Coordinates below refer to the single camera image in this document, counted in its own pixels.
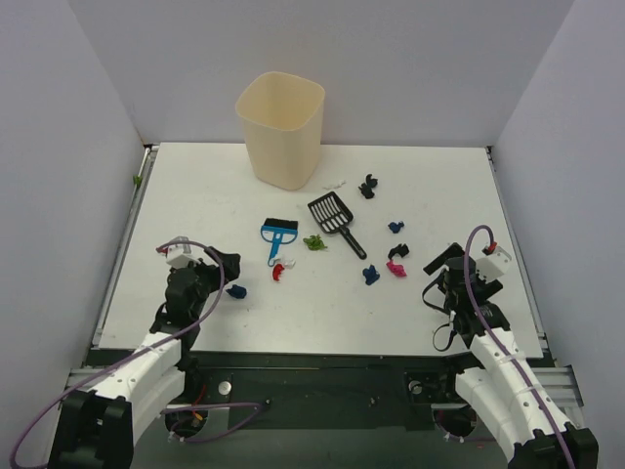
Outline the blue hand brush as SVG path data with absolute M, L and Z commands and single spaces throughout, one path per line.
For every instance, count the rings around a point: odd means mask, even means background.
M 278 218 L 267 218 L 260 228 L 263 241 L 271 245 L 268 266 L 275 264 L 275 259 L 281 245 L 294 242 L 298 237 L 299 222 Z

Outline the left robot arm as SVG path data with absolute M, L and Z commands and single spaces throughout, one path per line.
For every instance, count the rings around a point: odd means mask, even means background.
M 63 399 L 48 467 L 128 468 L 137 441 L 165 406 L 198 396 L 190 350 L 199 320 L 209 295 L 238 279 L 241 257 L 207 247 L 213 262 L 206 264 L 183 252 L 186 241 L 174 245 L 179 252 L 169 263 L 165 300 L 143 342 L 94 387 L 80 385 Z

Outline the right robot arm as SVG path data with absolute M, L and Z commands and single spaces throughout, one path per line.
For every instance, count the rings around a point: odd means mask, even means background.
M 424 271 L 443 294 L 437 310 L 447 315 L 452 339 L 459 338 L 475 359 L 452 365 L 436 377 L 438 392 L 461 398 L 485 424 L 511 468 L 595 468 L 599 443 L 558 408 L 531 369 L 512 327 L 491 297 L 512 262 L 496 243 L 475 260 L 457 243 Z

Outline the dark blue scrap left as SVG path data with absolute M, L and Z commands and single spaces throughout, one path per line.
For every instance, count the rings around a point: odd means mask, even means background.
M 242 300 L 247 296 L 247 289 L 244 286 L 233 284 L 227 289 L 227 294 L 233 299 Z

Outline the dark blue scrap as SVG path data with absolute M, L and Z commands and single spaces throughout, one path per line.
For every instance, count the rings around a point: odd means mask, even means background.
M 364 268 L 362 270 L 362 275 L 364 277 L 364 282 L 367 286 L 374 284 L 381 277 L 380 273 L 374 265 L 369 265 L 367 268 Z
M 247 289 L 244 286 L 233 284 L 227 289 L 227 294 L 233 299 L 242 300 L 247 296 Z

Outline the dark blue scrap centre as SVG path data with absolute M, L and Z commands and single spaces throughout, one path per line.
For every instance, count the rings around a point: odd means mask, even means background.
M 380 273 L 374 265 L 369 265 L 367 268 L 364 268 L 362 270 L 362 275 L 364 277 L 364 282 L 367 286 L 374 284 L 381 277 Z

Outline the black slotted dustpan scoop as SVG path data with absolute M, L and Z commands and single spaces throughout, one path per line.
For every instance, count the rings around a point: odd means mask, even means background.
M 341 235 L 360 260 L 367 258 L 367 253 L 350 231 L 354 215 L 339 195 L 334 191 L 328 192 L 309 202 L 308 208 L 325 234 Z

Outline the white paper scrap near bin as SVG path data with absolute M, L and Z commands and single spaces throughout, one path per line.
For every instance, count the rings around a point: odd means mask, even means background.
M 344 186 L 347 183 L 347 181 L 345 179 L 339 180 L 339 181 L 334 181 L 332 183 L 328 183 L 326 185 L 323 186 L 323 188 L 327 191 L 335 191 L 339 188 L 341 188 L 342 186 Z

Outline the cream plastic waste bin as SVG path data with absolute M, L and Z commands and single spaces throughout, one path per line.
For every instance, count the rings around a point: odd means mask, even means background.
M 240 95 L 235 111 L 255 176 L 296 191 L 321 158 L 324 88 L 309 79 L 271 71 Z

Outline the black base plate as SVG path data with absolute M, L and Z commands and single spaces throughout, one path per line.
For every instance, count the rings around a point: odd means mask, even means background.
M 256 403 L 251 430 L 431 430 L 437 405 L 464 407 L 455 377 L 477 365 L 451 357 L 198 352 L 177 403 Z

